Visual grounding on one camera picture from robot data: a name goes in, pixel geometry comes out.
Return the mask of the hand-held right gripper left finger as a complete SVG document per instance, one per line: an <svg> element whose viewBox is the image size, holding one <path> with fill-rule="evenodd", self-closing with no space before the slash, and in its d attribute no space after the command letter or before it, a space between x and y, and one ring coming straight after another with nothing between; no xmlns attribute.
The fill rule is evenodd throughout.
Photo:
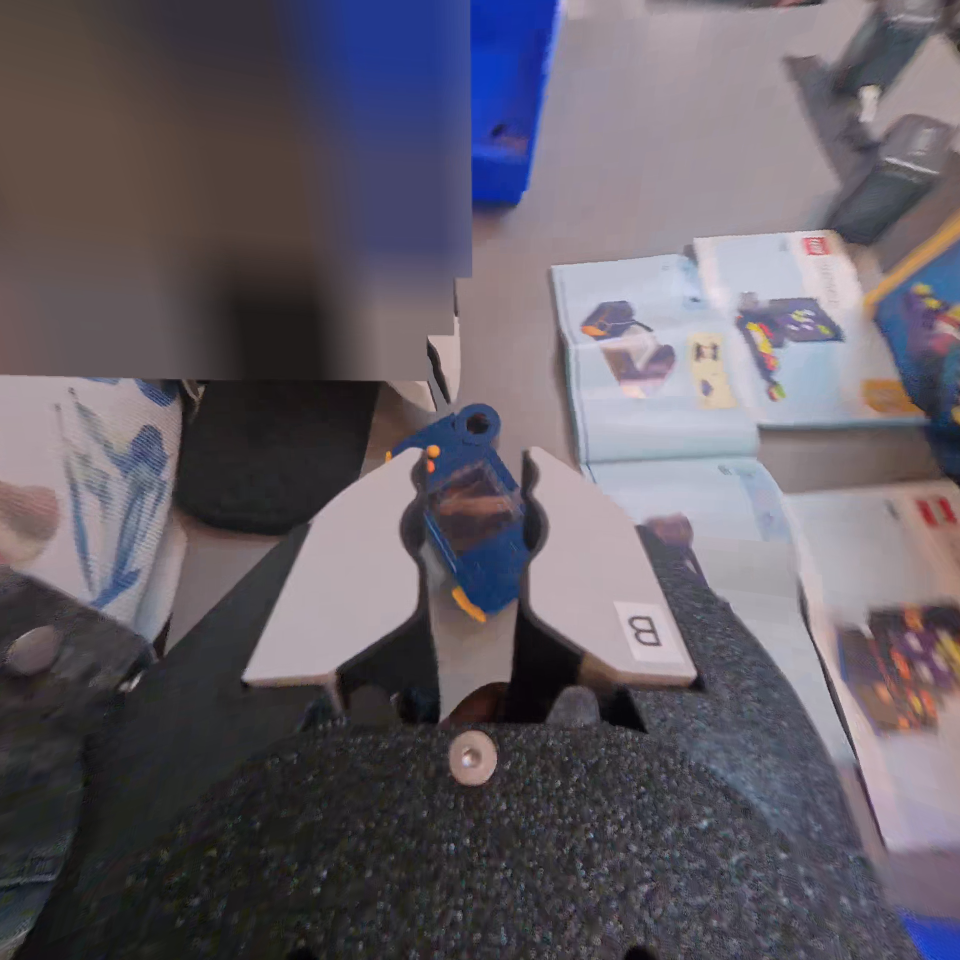
<svg viewBox="0 0 960 960"><path fill-rule="evenodd" d="M242 674L249 687L415 691L436 711L426 570L424 454L405 450L311 520Z"/></svg>

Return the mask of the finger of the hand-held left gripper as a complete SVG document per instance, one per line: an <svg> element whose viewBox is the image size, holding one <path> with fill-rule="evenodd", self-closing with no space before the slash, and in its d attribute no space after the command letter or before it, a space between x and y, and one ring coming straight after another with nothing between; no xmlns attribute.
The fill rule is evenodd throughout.
<svg viewBox="0 0 960 960"><path fill-rule="evenodd" d="M460 337L432 335L427 338L428 397L435 413L450 413L460 393Z"/></svg>

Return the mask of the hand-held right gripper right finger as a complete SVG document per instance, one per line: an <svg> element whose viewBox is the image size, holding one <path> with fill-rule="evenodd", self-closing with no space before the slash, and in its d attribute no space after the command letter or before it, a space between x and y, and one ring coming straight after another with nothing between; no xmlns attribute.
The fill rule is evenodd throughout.
<svg viewBox="0 0 960 960"><path fill-rule="evenodd" d="M698 671L637 527L539 447L524 453L534 522L518 612L571 654L583 687L690 687Z"/></svg>

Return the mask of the blue toy brick car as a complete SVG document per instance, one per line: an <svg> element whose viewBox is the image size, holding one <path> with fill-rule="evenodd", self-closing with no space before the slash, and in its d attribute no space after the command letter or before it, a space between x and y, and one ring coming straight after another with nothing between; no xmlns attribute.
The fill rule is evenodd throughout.
<svg viewBox="0 0 960 960"><path fill-rule="evenodd" d="M501 460L498 412L483 403L429 424L385 455L423 453L425 527L453 582L452 595L485 622L519 597L529 559L522 488Z"/></svg>

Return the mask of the black quilted slipper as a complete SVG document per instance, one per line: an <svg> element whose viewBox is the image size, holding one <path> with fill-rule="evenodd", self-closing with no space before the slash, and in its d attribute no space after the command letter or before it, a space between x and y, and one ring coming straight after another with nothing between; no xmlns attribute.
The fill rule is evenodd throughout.
<svg viewBox="0 0 960 960"><path fill-rule="evenodd" d="M174 501L215 529L284 536L360 476L380 387L214 380L184 427Z"/></svg>

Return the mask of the open instruction booklet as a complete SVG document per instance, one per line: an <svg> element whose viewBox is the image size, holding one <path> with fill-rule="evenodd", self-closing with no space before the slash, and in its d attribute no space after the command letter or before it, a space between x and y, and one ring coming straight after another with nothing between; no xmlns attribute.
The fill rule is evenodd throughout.
<svg viewBox="0 0 960 960"><path fill-rule="evenodd" d="M854 767L802 614L784 498L733 384L734 335L694 261L554 266L550 280L581 471L634 523L678 547L770 654L831 759Z"/></svg>

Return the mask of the white blue patterned cloth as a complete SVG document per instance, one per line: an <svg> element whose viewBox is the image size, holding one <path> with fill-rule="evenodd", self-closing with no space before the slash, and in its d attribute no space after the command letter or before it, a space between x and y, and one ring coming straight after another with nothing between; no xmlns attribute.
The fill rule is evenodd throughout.
<svg viewBox="0 0 960 960"><path fill-rule="evenodd" d="M176 380L1 376L1 561L155 642L186 555Z"/></svg>

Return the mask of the booklet with purple cover picture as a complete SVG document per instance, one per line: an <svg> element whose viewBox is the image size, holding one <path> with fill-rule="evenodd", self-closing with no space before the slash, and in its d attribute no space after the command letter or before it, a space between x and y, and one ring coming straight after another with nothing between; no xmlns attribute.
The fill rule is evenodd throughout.
<svg viewBox="0 0 960 960"><path fill-rule="evenodd" d="M959 494L788 496L813 640L893 853L959 843Z"/></svg>

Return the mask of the blue plastic bin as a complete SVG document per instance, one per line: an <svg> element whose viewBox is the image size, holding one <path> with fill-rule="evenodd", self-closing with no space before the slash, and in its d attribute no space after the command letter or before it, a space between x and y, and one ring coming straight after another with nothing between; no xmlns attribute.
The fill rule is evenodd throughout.
<svg viewBox="0 0 960 960"><path fill-rule="evenodd" d="M474 208L513 208L531 179L559 1L470 3Z"/></svg>

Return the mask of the dark grey denim cloth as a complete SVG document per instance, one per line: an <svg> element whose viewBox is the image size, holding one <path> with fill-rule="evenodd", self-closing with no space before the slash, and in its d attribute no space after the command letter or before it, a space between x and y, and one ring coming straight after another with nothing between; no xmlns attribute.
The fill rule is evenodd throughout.
<svg viewBox="0 0 960 960"><path fill-rule="evenodd" d="M11 958L77 833L86 741L156 655L113 618L4 565L1 660L1 948Z"/></svg>

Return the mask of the closed pale instruction booklet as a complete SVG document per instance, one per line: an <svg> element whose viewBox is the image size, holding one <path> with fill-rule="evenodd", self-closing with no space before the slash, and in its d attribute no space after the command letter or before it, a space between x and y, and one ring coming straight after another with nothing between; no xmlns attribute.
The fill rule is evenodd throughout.
<svg viewBox="0 0 960 960"><path fill-rule="evenodd" d="M731 383L760 427L922 423L836 233L696 238L691 250L702 293L731 323Z"/></svg>

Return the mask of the blue toy packaging box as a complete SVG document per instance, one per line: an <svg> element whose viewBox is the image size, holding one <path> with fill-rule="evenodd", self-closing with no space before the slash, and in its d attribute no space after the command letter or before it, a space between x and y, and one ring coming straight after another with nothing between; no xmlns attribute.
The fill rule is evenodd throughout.
<svg viewBox="0 0 960 960"><path fill-rule="evenodd" d="M909 400L924 414L942 473L959 482L959 216L946 221L866 295Z"/></svg>

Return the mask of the dark grey box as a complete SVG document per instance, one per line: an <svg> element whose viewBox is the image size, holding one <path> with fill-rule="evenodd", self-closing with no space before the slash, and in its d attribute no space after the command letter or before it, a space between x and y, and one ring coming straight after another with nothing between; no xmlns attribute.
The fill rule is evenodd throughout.
<svg viewBox="0 0 960 960"><path fill-rule="evenodd" d="M829 208L824 228L846 243L870 246L913 210L946 170L958 128L910 113L862 150Z"/></svg>

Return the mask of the blue object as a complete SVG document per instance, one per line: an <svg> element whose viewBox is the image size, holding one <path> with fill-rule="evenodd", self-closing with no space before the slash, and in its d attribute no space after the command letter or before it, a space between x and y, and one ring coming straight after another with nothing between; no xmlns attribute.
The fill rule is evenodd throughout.
<svg viewBox="0 0 960 960"><path fill-rule="evenodd" d="M959 959L959 919L935 917L898 908L897 913L924 959Z"/></svg>

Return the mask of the dark grey object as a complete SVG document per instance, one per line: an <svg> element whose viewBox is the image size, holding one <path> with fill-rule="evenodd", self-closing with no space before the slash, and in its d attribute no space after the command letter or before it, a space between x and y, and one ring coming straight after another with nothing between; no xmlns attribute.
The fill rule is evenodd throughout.
<svg viewBox="0 0 960 960"><path fill-rule="evenodd" d="M869 122L884 95L944 24L947 2L869 2L869 11L834 62L787 55L783 64L812 119Z"/></svg>

